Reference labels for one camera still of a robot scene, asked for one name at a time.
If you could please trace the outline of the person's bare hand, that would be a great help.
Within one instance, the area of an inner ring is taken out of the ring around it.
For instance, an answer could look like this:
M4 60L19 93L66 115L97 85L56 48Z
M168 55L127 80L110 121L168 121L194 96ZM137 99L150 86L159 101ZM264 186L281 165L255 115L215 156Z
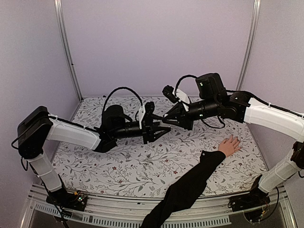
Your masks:
M239 151L240 140L237 136L230 135L229 138L224 139L218 146L218 151L222 152L225 157L233 155L235 152Z

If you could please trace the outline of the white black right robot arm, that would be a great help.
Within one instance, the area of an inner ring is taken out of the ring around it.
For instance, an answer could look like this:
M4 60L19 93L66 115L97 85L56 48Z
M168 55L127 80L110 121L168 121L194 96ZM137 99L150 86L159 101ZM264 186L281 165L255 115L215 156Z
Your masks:
M193 128L193 122L209 117L230 119L239 123L257 124L295 139L292 150L271 170L256 178L252 192L246 195L249 207L256 207L264 195L304 168L304 116L303 114L267 103L247 91L227 90L218 73L194 77L200 101L192 103L177 86L167 85L163 95L174 107L164 116L163 122Z

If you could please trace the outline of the black sleeved forearm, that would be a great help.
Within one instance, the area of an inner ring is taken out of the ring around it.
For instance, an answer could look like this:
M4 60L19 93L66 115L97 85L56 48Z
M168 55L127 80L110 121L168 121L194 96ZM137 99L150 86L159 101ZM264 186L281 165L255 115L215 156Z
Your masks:
M220 151L202 151L200 161L166 191L163 200L145 216L142 228L159 228L174 212L189 209L203 193L207 180L226 158Z

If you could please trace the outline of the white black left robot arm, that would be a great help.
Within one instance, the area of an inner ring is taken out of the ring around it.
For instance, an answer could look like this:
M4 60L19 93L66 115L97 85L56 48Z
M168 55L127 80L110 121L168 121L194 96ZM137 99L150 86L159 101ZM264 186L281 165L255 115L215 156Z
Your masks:
M118 139L142 137L144 144L152 143L171 130L161 125L162 118L153 112L152 102L146 107L140 106L139 119L134 121L120 105L112 105L102 112L101 126L89 128L60 119L51 115L46 107L39 106L18 125L17 138L11 146L41 178L53 200L60 206L67 206L71 197L64 191L63 182L43 154L45 141L74 144L100 153L116 147Z

